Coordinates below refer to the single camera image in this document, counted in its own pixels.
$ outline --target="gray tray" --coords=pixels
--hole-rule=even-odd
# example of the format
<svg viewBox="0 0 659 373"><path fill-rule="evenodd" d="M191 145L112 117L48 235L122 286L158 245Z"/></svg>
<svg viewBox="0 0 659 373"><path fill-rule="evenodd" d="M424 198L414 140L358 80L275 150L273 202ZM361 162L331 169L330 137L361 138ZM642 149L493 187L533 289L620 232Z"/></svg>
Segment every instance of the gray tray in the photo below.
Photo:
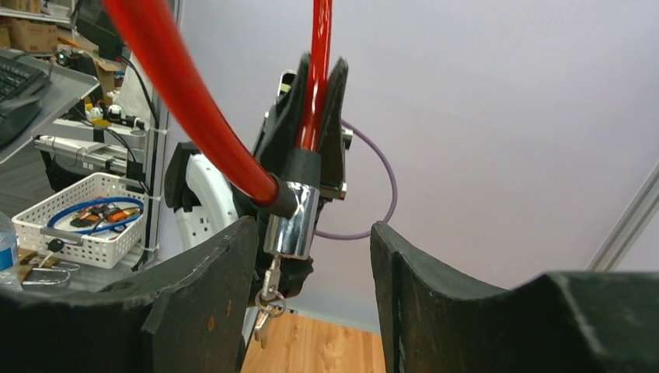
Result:
<svg viewBox="0 0 659 373"><path fill-rule="evenodd" d="M21 53L23 52L12 49L0 49L0 56L7 58ZM29 55L22 56L18 61L34 66L35 68L40 68L46 74L51 68L49 62L30 57ZM53 123L53 120L61 117L78 101L90 94L98 85L99 81L91 75L53 65L51 85L37 93L42 97L43 109L41 113L39 113L38 117L34 118L32 124L16 140L0 148L0 164L24 148L25 145L32 142L33 136L37 136L44 127Z"/></svg>

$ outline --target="white backdrop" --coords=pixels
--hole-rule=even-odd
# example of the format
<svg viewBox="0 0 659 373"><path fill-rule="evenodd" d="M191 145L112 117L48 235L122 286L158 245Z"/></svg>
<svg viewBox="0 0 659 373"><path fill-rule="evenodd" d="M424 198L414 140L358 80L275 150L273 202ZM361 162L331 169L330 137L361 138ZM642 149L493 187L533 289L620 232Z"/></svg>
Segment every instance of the white backdrop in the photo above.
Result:
<svg viewBox="0 0 659 373"><path fill-rule="evenodd" d="M310 0L185 1L182 32L248 148L279 74L310 45ZM390 158L392 226L480 280L513 287L584 269L659 159L659 2L335 1L343 117ZM176 125L167 157L185 140ZM319 227L369 229L389 205L355 141L348 197ZM162 212L163 258L180 239ZM368 240L316 239L301 313L377 330Z"/></svg>

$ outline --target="plastic bottle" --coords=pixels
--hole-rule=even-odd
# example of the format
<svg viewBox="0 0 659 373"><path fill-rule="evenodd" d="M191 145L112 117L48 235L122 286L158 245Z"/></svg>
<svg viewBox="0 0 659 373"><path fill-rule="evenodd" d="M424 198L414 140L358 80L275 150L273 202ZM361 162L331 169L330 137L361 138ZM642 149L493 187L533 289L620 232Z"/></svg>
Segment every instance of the plastic bottle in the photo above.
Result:
<svg viewBox="0 0 659 373"><path fill-rule="evenodd" d="M0 212L0 270L11 268L18 262L19 250L14 223Z"/></svg>

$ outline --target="shelf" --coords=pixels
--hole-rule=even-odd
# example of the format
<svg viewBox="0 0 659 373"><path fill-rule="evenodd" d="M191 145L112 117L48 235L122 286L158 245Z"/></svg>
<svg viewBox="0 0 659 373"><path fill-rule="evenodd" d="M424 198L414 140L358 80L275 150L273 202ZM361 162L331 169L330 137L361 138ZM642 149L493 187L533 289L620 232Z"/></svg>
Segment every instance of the shelf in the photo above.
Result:
<svg viewBox="0 0 659 373"><path fill-rule="evenodd" d="M0 6L0 16L14 17L20 19L31 19L34 21L42 21L42 22L51 22L51 23L57 23L59 25L66 25L66 26L70 25L71 23L71 20L66 17L60 18L60 17L49 16L48 14L21 12L19 10L3 8L1 6Z"/></svg>

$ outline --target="key ring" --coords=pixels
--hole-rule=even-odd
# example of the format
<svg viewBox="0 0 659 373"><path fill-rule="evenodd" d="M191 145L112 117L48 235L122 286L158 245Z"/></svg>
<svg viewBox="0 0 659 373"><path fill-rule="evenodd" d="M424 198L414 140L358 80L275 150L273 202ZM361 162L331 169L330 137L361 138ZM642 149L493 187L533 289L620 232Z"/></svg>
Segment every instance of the key ring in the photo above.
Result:
<svg viewBox="0 0 659 373"><path fill-rule="evenodd" d="M269 302L266 303L265 305L263 305L261 303L262 299L261 299L261 292L260 291L256 295L256 298L254 298L254 302L256 303L256 307L258 307L264 313L268 314L268 316L271 317L272 319L275 319L275 318L283 315L284 312L286 312L286 298L284 298L284 296L279 291L276 291L274 289L269 289L268 291L271 294L273 294L275 297L277 297L277 299L279 299L281 301L281 312L274 312L273 308L269 307L270 306Z"/></svg>

